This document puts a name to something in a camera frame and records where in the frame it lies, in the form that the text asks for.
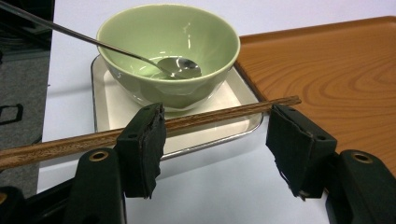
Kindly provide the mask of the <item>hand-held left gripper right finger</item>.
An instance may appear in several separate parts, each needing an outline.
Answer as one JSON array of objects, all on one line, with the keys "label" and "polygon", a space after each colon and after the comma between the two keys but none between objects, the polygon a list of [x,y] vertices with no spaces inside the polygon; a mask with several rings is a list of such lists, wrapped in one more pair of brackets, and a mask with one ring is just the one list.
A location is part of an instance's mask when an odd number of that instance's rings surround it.
[{"label": "hand-held left gripper right finger", "polygon": [[376,156],[336,153],[337,140],[298,110],[273,105],[266,145],[292,194],[327,194],[330,224],[396,224],[396,177]]}]

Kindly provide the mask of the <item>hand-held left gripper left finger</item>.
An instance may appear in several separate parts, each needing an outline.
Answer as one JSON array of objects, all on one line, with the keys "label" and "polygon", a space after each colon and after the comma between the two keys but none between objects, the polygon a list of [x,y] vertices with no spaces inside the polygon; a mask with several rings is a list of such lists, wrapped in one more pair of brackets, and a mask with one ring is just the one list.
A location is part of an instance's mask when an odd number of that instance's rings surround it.
[{"label": "hand-held left gripper left finger", "polygon": [[83,154],[64,224],[126,224],[125,200],[147,199],[156,187],[165,140],[164,109],[157,103],[137,112],[113,148]]}]

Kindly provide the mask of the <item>small metal tray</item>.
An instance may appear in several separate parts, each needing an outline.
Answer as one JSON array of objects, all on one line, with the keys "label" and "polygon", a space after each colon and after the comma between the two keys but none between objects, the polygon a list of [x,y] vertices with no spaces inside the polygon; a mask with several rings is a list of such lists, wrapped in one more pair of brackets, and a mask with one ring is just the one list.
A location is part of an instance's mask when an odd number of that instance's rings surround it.
[{"label": "small metal tray", "polygon": [[[92,61],[91,73],[95,130],[99,133],[126,126],[142,106],[117,84],[102,57],[98,56]],[[209,100],[187,111],[172,112],[166,109],[165,117],[179,118],[250,105],[257,101],[245,80],[232,69],[226,81]],[[188,172],[242,154],[241,149],[216,152],[214,147],[254,132],[263,121],[264,114],[258,113],[169,133],[163,148],[160,178]]]}]

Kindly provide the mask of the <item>brown wooden tray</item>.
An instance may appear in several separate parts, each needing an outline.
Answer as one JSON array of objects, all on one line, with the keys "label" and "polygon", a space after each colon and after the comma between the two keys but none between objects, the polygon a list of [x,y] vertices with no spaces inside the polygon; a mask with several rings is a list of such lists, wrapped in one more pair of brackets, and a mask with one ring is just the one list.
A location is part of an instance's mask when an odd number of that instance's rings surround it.
[{"label": "brown wooden tray", "polygon": [[396,175],[396,16],[246,35],[236,66],[260,99],[299,96],[338,150]]}]

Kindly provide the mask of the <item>green ceramic bowl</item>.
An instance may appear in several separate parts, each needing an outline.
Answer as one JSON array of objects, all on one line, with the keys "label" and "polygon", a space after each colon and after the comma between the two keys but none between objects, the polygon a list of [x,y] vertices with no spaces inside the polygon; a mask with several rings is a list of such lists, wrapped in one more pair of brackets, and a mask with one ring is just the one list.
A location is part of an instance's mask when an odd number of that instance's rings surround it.
[{"label": "green ceramic bowl", "polygon": [[155,63],[168,57],[197,63],[200,77],[174,80],[149,63],[99,49],[108,71],[130,98],[141,105],[161,103],[172,112],[208,100],[240,52],[239,36],[228,22],[202,9],[176,4],[125,9],[101,25],[96,39]]}]

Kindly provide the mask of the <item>white table mat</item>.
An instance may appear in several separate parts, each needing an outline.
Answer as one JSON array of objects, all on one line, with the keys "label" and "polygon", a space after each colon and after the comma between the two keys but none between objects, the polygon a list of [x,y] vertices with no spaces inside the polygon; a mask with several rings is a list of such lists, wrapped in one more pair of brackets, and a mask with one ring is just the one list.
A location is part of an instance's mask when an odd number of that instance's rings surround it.
[{"label": "white table mat", "polygon": [[[396,0],[56,0],[55,22],[94,36],[128,7],[176,3],[211,11],[248,35],[396,16]],[[96,47],[55,33],[44,118],[46,141],[93,133],[91,63]],[[328,224],[323,199],[293,197],[265,145],[267,126],[163,161],[151,199],[130,199],[130,224]]]}]

